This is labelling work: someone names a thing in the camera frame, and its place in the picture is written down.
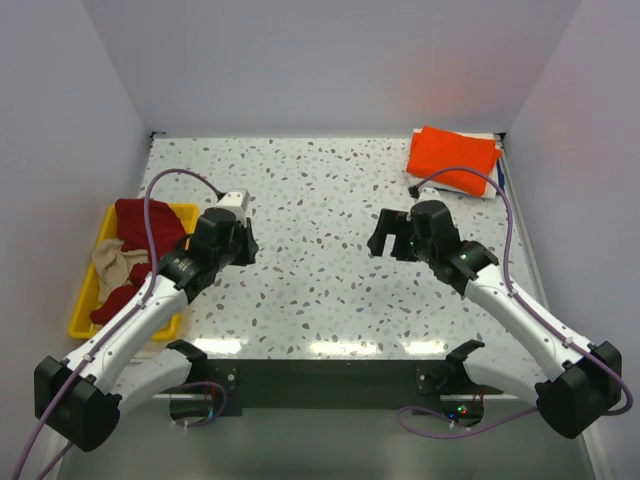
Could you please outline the dark red t shirt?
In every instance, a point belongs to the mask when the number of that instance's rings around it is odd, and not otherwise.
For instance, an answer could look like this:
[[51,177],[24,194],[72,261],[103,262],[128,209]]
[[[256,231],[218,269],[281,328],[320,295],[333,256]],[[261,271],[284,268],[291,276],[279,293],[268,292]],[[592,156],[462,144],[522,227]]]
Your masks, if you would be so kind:
[[116,236],[124,241],[123,250],[145,249],[148,262],[136,265],[129,275],[129,285],[114,290],[104,303],[98,302],[98,308],[90,314],[95,325],[106,325],[143,286],[151,272],[151,253],[157,258],[167,254],[187,235],[180,219],[166,203],[151,200],[149,215],[153,238],[147,236],[144,201],[142,199],[119,199],[114,204],[116,218]]

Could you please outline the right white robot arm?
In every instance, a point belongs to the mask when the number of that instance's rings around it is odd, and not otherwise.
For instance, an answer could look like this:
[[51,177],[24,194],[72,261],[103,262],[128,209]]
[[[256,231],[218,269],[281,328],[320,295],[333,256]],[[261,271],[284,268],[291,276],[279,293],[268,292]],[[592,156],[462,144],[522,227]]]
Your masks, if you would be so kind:
[[510,383],[500,388],[531,396],[534,411],[556,433],[574,439],[600,417],[631,409],[620,351],[609,342],[594,344],[521,291],[507,263],[481,243],[461,239],[443,202],[382,210],[367,242],[373,256],[382,256],[388,236],[395,238],[393,258],[426,263],[440,282],[490,314],[537,362],[545,381],[531,388]]

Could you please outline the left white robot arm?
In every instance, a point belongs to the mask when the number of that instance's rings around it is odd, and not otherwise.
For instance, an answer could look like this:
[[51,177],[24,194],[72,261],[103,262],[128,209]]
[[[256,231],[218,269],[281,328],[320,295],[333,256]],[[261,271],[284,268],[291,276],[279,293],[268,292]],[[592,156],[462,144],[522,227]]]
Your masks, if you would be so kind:
[[84,452],[104,443],[132,397],[116,382],[133,356],[222,269],[253,264],[257,251],[245,208],[207,209],[187,248],[164,255],[157,272],[98,334],[64,359],[46,357],[37,365],[36,417]]

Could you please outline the folded blue t shirt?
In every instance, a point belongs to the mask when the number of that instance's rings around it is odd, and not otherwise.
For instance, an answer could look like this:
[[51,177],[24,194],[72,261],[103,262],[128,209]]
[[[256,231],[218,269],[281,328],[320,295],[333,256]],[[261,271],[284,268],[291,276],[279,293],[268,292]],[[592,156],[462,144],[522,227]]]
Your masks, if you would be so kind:
[[506,192],[506,177],[504,174],[504,169],[502,167],[502,159],[496,162],[496,169],[497,169],[497,175],[498,175],[498,184],[500,188]]

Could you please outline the beige t shirt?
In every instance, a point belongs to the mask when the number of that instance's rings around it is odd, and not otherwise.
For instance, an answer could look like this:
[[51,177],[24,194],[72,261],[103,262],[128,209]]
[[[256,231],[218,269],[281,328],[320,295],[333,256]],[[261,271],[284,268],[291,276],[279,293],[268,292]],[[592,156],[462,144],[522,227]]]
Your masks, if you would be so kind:
[[92,253],[91,259],[98,277],[99,303],[104,303],[117,288],[129,285],[133,268],[148,262],[145,249],[124,251],[123,245],[123,240],[109,238],[103,240]]

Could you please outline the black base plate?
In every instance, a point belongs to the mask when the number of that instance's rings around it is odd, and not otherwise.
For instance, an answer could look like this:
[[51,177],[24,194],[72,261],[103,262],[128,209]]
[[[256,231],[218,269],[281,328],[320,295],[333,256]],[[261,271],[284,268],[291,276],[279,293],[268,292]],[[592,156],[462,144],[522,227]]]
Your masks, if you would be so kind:
[[[227,398],[211,386],[223,387]],[[209,360],[189,373],[184,391],[172,391],[174,420],[203,420],[223,407],[245,409],[397,410],[425,407],[472,424],[484,414],[485,387],[460,364],[446,360]]]

